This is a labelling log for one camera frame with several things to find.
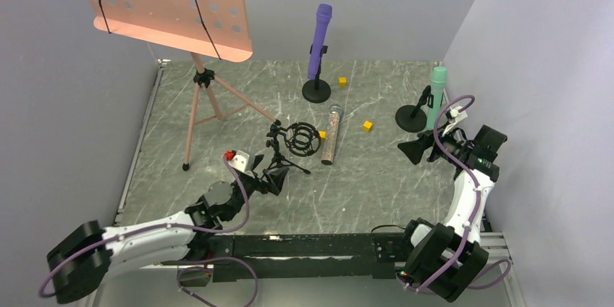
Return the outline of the aluminium table frame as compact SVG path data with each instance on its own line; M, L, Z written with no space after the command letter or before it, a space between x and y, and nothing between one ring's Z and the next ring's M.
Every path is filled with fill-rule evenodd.
M80 105L74 224L97 220L110 226L127 219L138 155L159 87L161 63L154 56L114 57L90 82Z

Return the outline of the black round-base clamp stand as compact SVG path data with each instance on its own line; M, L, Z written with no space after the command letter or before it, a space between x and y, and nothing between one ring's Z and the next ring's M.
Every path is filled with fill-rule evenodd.
M324 103L331 96L331 88L329 84L320 78L321 75L321 58L327 53L328 45L323 45L320 51L319 66L316 71L315 78L308 80L302 87L302 95L305 100L310 103Z

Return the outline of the purple microphone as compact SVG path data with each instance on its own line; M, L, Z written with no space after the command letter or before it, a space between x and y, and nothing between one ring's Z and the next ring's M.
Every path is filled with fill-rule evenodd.
M329 4L320 4L316 11L316 27L314 38L311 44L310 59L308 63L308 79L314 80L318 73L321 62L322 49L327 33L327 28L332 19L332 6Z

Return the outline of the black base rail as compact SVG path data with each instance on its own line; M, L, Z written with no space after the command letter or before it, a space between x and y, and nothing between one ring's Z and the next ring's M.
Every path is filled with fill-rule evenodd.
M194 245L178 265L208 259L214 282L247 279L249 264L261 279L372 277L392 279L412 249L401 232L332 235L219 235Z

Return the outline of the mint green microphone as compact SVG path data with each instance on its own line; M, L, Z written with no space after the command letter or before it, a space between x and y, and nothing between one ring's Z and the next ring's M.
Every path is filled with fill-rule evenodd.
M436 127L436 118L443 102L443 93L447 85L447 68L437 66L433 69L430 79L430 94L427 99L426 129L433 130Z

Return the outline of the yellow cube middle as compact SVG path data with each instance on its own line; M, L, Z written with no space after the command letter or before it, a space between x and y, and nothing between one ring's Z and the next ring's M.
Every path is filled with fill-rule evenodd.
M373 127L373 123L370 121L365 121L362 125L362 129L366 132L370 132Z

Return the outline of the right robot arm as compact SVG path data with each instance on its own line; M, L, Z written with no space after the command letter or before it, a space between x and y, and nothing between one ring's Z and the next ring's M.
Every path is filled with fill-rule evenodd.
M430 150L429 162L442 158L455 167L453 200L445 220L431 224L418 218L403 233L400 247L406 262L398 277L409 287L452 303L484 269L489 254L481 246L481 219L500 176L497 152L507 140L507 135L484 125L472 140L457 140L438 130L398 144L412 164Z

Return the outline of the glitter silver microphone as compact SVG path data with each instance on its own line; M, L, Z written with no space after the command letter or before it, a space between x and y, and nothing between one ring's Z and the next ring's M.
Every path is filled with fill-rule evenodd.
M333 104L329 108L329 116L326 130L326 138L322 146L321 163L332 165L335 158L338 131L342 121L343 109L339 104Z

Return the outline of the pink perforated music stand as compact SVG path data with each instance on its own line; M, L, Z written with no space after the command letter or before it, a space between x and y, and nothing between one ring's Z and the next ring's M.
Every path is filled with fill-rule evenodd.
M195 64L193 102L182 163L190 168L190 150L199 95L205 90L214 110L214 118L226 119L211 88L216 83L269 120L274 117L245 97L214 71L204 67L202 56L226 62L244 62L253 55L245 0L89 0L95 18L93 25L110 35L159 44L188 52Z

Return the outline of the black shock mount tripod stand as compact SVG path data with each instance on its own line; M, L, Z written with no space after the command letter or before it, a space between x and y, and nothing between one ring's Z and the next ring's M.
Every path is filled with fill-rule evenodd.
M311 171L300 167L291 162L281 152L281 143L293 155L298 157L313 156L321 147L320 132L307 122L295 122L287 127L283 127L279 120L275 120L266 134L268 140L267 148L273 148L274 154L265 172L282 169L285 167L295 167L305 174Z

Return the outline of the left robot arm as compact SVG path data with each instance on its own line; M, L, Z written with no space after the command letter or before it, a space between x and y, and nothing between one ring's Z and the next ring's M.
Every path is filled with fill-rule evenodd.
M209 238L244 227L255 193L279 195L289 168L270 164L254 171L263 155L228 151L222 160L234 177L224 203L210 204L205 195L182 211L129 226L102 227L82 223L51 249L46 260L49 275L39 287L41 298L73 303L98 289L106 278L166 261L198 261Z

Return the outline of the black round-base clip stand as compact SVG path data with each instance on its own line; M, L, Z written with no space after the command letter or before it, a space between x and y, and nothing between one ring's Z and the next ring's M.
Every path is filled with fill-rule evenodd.
M423 107L431 94L431 86L423 89L419 100L414 105L401 106L395 113L395 121L402 130L409 133L419 133L426 127L427 114Z

